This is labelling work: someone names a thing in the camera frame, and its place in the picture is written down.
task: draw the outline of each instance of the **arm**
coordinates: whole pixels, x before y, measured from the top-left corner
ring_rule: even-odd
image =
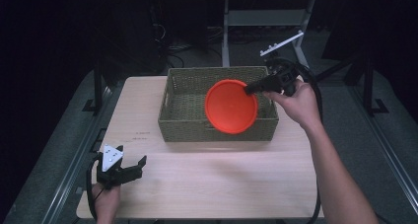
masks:
[[[264,93],[306,132],[311,144],[323,213],[328,223],[379,223],[372,206],[342,164],[319,117],[314,90],[300,80],[286,97]]]
[[[103,188],[100,183],[93,186],[93,197],[96,199],[95,209],[98,215],[98,224],[110,224],[114,222],[119,206],[120,186],[112,187],[111,190]]]

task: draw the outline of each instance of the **light wooden table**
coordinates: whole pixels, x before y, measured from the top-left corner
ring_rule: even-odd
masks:
[[[158,126],[166,79],[127,79],[104,137],[103,144],[124,145],[123,168],[148,156],[143,178],[122,186],[118,217],[273,219],[313,215],[316,183],[309,141],[280,106],[271,142],[166,143]],[[77,215],[92,218],[85,192]]]

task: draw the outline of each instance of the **forearm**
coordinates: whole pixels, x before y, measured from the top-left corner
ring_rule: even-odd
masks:
[[[97,224],[113,224],[113,219],[111,218],[98,218]]]
[[[378,223],[375,212],[342,164],[322,124],[305,129],[311,143],[322,208],[328,223]]]

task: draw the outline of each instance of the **person's left hand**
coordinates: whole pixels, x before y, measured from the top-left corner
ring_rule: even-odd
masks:
[[[120,202],[120,186],[112,187],[111,190],[103,188],[102,184],[96,183],[92,189],[93,198],[96,199],[95,209],[98,215],[98,223],[113,223]]]

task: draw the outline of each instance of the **gray floor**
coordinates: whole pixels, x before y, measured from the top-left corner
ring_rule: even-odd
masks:
[[[230,56],[232,66],[263,65],[257,55],[268,44],[284,40],[291,35],[291,31],[276,33],[275,37],[262,36],[257,41],[246,44],[231,44]],[[310,68],[318,73],[335,64],[336,61],[321,59],[327,32],[307,32],[303,50]],[[221,45],[214,43],[211,47],[221,52]],[[280,49],[283,56],[295,59],[289,45]],[[213,50],[207,52],[190,49],[176,54],[185,62],[185,67],[214,67],[221,66],[221,58]],[[174,66],[180,62],[171,58]],[[393,170],[387,162],[380,141],[364,116],[362,108],[358,106],[353,90],[361,92],[361,85],[349,88],[342,83],[344,70],[338,72],[320,83],[323,96],[323,114],[325,127],[333,140],[341,159],[348,170],[370,200],[375,211],[391,223],[418,223],[417,213],[411,206],[402,186],[399,184]],[[85,102],[94,97],[93,74],[86,76],[73,100],[62,116],[54,133],[49,139],[41,157],[34,167],[27,183],[22,188],[10,211],[5,223],[42,223],[45,215],[56,211],[55,219],[51,223],[72,223],[76,219],[75,210],[80,200],[80,190],[85,189],[85,171],[93,153],[84,153],[75,158],[74,154],[83,142],[94,146],[96,135],[101,128],[107,128],[112,112],[122,90],[123,82],[111,88],[106,97],[106,107],[100,116],[93,116],[91,112],[82,112]],[[379,73],[375,73],[374,98],[382,99],[389,113],[376,114],[375,121],[390,142],[395,154],[412,181],[418,182],[418,126],[409,116],[400,101],[391,90],[390,85]],[[87,136],[91,131],[94,136]],[[80,167],[72,168],[71,163],[80,159]],[[73,183],[62,184],[68,175],[75,174]],[[65,187],[62,206],[49,209],[59,186]],[[285,220],[286,223],[306,223],[307,220]],[[154,220],[117,220],[116,223],[153,223]],[[92,220],[78,220],[77,223],[94,223]],[[215,220],[166,220],[166,223],[216,223]],[[275,223],[274,220],[222,220],[225,224],[239,223]]]

